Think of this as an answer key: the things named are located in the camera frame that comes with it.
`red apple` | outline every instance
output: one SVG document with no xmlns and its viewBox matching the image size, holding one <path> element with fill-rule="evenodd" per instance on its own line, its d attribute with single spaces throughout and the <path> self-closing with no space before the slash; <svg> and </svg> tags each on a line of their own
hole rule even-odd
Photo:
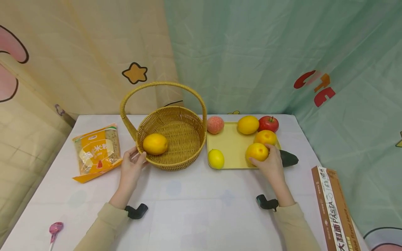
<svg viewBox="0 0 402 251">
<path fill-rule="evenodd" d="M 258 131 L 270 130 L 275 133 L 279 128 L 279 121 L 273 116 L 264 116 L 260 118 L 259 122 L 260 127 L 258 128 Z"/>
</svg>

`star pattern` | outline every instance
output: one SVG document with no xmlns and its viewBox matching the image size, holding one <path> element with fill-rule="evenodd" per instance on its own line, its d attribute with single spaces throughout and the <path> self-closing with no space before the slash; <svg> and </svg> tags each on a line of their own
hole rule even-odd
<svg viewBox="0 0 402 251">
<path fill-rule="evenodd" d="M 147 67 L 141 67 L 138 63 L 131 63 L 130 67 L 121 74 L 125 76 L 132 84 L 147 81 Z"/>
<path fill-rule="evenodd" d="M 396 144 L 396 147 L 402 147 L 402 140 L 401 140 L 401 141 L 399 141 L 399 143 L 398 143 L 398 144 Z"/>
</svg>

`beige sleeve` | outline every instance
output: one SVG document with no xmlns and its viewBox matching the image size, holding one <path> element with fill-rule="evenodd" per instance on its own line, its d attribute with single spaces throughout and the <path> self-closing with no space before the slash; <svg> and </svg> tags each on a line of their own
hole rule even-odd
<svg viewBox="0 0 402 251">
<path fill-rule="evenodd" d="M 287 251 L 320 251 L 320 246 L 298 203 L 277 207 L 274 216 L 285 238 Z"/>
<path fill-rule="evenodd" d="M 128 220 L 127 211 L 105 203 L 98 213 L 98 218 L 74 251 L 109 251 L 110 246 Z"/>
</svg>

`wicker basket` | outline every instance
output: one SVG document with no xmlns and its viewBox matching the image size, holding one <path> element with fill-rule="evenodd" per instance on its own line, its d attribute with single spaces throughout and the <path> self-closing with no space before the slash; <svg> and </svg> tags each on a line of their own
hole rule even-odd
<svg viewBox="0 0 402 251">
<path fill-rule="evenodd" d="M 149 114 L 139 125 L 133 126 L 125 113 L 127 100 L 136 92 L 150 86 L 176 86 L 191 92 L 201 103 L 203 117 L 181 106 L 166 106 Z M 177 171 L 191 165 L 200 155 L 207 138 L 207 110 L 204 101 L 195 90 L 173 82 L 152 82 L 130 91 L 120 105 L 120 115 L 128 131 L 137 142 L 140 153 L 144 151 L 142 143 L 146 136 L 160 133 L 168 140 L 168 150 L 161 155 L 147 155 L 147 161 L 166 170 Z"/>
</svg>

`human hand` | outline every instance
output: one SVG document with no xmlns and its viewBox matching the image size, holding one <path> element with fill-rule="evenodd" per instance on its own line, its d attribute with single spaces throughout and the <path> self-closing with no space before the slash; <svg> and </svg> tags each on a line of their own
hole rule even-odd
<svg viewBox="0 0 402 251">
<path fill-rule="evenodd" d="M 135 190 L 141 170 L 147 164 L 146 156 L 146 152 L 138 155 L 137 147 L 133 147 L 124 153 L 120 173 L 120 190 L 131 191 L 131 193 Z"/>
<path fill-rule="evenodd" d="M 253 165 L 261 170 L 263 175 L 271 184 L 278 199 L 279 206 L 292 206 L 295 204 L 295 200 L 293 199 L 293 196 L 290 193 L 285 181 L 281 152 L 273 145 L 265 144 L 265 146 L 269 149 L 268 158 L 266 158 L 264 161 L 258 161 L 254 158 L 250 158 L 250 161 Z"/>
<path fill-rule="evenodd" d="M 250 158 L 250 162 L 258 167 L 266 179 L 273 185 L 277 182 L 285 182 L 285 175 L 283 173 L 283 165 L 281 153 L 276 146 L 265 144 L 269 149 L 269 155 L 264 161 L 258 161 L 255 158 Z"/>
</svg>

